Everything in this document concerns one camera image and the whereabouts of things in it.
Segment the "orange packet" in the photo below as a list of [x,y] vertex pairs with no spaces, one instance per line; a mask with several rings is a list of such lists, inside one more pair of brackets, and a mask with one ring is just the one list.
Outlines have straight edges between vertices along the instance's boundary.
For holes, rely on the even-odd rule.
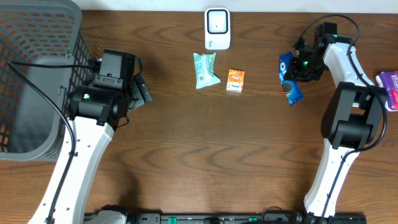
[[226,89],[241,93],[243,89],[244,71],[230,69],[228,72],[228,81],[226,82]]

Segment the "plastic basket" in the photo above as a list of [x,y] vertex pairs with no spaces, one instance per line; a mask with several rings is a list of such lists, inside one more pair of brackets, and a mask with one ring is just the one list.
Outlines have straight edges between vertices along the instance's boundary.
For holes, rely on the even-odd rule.
[[[65,131],[59,116],[11,72],[7,61],[86,65],[91,54],[80,32],[81,20],[80,8],[68,0],[0,0],[0,159],[57,159]],[[38,68],[19,68],[64,111],[68,94],[90,72],[50,69],[41,76],[35,73],[43,73]]]

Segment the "purple package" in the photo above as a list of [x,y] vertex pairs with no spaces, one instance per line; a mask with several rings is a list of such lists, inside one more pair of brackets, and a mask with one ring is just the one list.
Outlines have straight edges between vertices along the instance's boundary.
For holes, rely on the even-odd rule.
[[383,87],[388,93],[389,111],[398,111],[398,71],[396,72],[382,72],[376,76],[376,82],[379,87]]

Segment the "perforated basket side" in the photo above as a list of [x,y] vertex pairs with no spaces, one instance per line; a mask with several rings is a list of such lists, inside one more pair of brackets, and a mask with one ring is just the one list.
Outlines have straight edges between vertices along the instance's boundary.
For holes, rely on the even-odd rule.
[[[29,159],[24,153],[13,155],[9,150],[9,137],[25,85],[10,72],[6,62],[32,62],[44,55],[64,55],[73,57],[75,64],[87,64],[91,55],[80,33],[80,24],[81,11],[71,1],[0,0],[0,159]],[[28,71],[28,67],[19,68]],[[74,68],[69,86],[65,86],[67,94],[89,72]],[[60,146],[33,150],[42,151],[37,153],[41,155],[39,159],[56,159]]]

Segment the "brown wood surface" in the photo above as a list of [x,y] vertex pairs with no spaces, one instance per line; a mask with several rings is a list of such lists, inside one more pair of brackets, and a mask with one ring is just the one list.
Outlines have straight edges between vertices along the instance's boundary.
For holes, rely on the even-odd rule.
[[[93,55],[105,48],[139,55],[154,99],[116,131],[86,211],[106,204],[164,213],[300,209],[322,156],[320,123],[335,86],[325,72],[319,82],[300,83],[305,99],[289,106],[278,58],[321,15],[231,13],[231,47],[217,51],[215,63],[221,83],[196,90],[192,53],[213,52],[204,47],[202,12],[84,12]],[[398,70],[398,15],[352,17],[362,28],[357,52],[367,75]],[[344,19],[330,21],[340,34],[355,34]],[[246,72],[241,94],[225,90],[229,68]],[[398,113],[388,120],[382,143],[351,167],[336,208],[364,212],[368,223],[398,221]],[[53,168],[0,162],[0,223],[32,217]]]

